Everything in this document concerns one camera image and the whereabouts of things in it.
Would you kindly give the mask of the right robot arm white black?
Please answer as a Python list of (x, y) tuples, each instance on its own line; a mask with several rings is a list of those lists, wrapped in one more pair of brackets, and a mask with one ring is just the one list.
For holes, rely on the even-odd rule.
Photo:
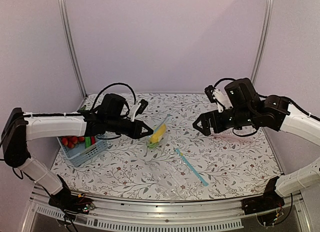
[[(296, 135), (315, 145), (320, 144), (320, 119), (301, 108), (285, 96), (264, 96), (256, 92), (249, 78), (222, 78), (204, 90), (217, 109), (202, 113), (193, 122), (195, 130), (205, 136), (228, 129), (241, 130), (251, 126), (255, 130), (266, 127)], [(280, 224), (279, 212), (286, 196), (320, 181), (320, 161), (298, 169), (288, 175), (271, 178), (260, 196), (241, 201), (246, 215), (256, 214), (264, 227)]]

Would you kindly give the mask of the short green bitter gourd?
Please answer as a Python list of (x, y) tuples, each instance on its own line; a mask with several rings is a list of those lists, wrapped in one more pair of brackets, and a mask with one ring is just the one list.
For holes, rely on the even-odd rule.
[(155, 143), (147, 142), (146, 145), (148, 149), (154, 149), (159, 145), (159, 142), (155, 142)]

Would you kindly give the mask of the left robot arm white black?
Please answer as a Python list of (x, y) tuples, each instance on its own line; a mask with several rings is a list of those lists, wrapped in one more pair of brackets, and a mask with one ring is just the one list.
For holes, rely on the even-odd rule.
[(51, 206), (64, 213), (87, 214), (95, 207), (93, 200), (73, 195), (59, 175), (31, 156), (27, 142), (47, 137), (91, 137), (106, 132), (131, 139), (152, 135), (154, 131), (135, 118), (143, 113), (148, 102), (144, 99), (134, 101), (133, 106), (122, 113), (127, 105), (124, 97), (105, 94), (99, 105), (93, 103), (89, 110), (73, 113), (36, 114), (24, 112), (20, 107), (14, 108), (1, 134), (2, 161), (42, 186), (50, 197)]

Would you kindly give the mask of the yellow mango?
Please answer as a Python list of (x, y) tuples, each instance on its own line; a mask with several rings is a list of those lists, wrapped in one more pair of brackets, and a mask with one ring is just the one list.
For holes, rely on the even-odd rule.
[(160, 140), (162, 139), (163, 135), (166, 132), (166, 129), (167, 129), (167, 126), (165, 124), (162, 124), (158, 128), (158, 130), (156, 130), (154, 134), (150, 137), (149, 141), (151, 143), (160, 142)]

